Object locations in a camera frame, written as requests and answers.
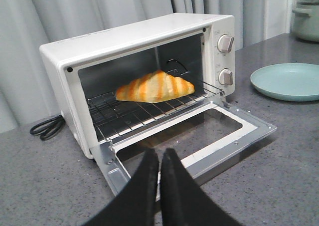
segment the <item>open oven door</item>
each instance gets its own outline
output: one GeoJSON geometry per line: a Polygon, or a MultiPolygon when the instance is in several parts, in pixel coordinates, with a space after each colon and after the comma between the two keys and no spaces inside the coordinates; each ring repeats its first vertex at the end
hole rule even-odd
{"type": "Polygon", "coordinates": [[[203,184],[238,163],[240,152],[275,130],[276,126],[236,106],[207,98],[128,133],[119,142],[104,141],[91,153],[117,195],[145,148],[155,148],[160,159],[166,148],[174,148],[187,171],[203,184]]]}

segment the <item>speckled stone surface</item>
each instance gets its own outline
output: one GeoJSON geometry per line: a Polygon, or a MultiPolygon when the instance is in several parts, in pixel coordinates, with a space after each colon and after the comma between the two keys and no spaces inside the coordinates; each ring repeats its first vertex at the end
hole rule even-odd
{"type": "MultiPolygon", "coordinates": [[[[236,52],[236,90],[228,102],[278,129],[202,186],[247,226],[319,225],[319,101],[271,99],[249,80],[258,68],[287,62],[319,64],[319,44],[283,34],[236,52]]],[[[0,225],[79,226],[113,195],[67,127],[41,142],[29,135],[32,125],[0,134],[0,225]]]]}

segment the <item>pot lid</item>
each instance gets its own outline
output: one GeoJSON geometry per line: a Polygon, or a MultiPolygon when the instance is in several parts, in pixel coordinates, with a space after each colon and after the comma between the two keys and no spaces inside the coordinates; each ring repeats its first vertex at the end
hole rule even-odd
{"type": "Polygon", "coordinates": [[[301,5],[319,5],[319,0],[297,0],[301,5]]]}

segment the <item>curtain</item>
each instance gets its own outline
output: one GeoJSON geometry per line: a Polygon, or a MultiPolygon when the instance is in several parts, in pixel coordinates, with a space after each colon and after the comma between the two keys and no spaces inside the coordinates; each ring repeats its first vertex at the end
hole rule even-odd
{"type": "Polygon", "coordinates": [[[235,49],[263,40],[264,0],[0,0],[0,132],[59,113],[41,44],[173,12],[234,15],[235,49]]]}

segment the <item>wire rack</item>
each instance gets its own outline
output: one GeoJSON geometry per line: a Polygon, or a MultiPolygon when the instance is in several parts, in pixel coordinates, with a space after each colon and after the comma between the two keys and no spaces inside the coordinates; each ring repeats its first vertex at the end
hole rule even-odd
{"type": "MultiPolygon", "coordinates": [[[[181,75],[184,78],[189,76],[188,72],[181,75]]],[[[205,98],[223,94],[223,90],[206,82],[201,80],[196,80],[196,82],[193,94],[160,103],[118,101],[114,92],[107,92],[88,99],[87,104],[98,140],[121,137],[158,119],[196,104],[205,98]],[[204,85],[210,88],[213,87],[216,90],[211,91],[204,88],[204,85]]]]}

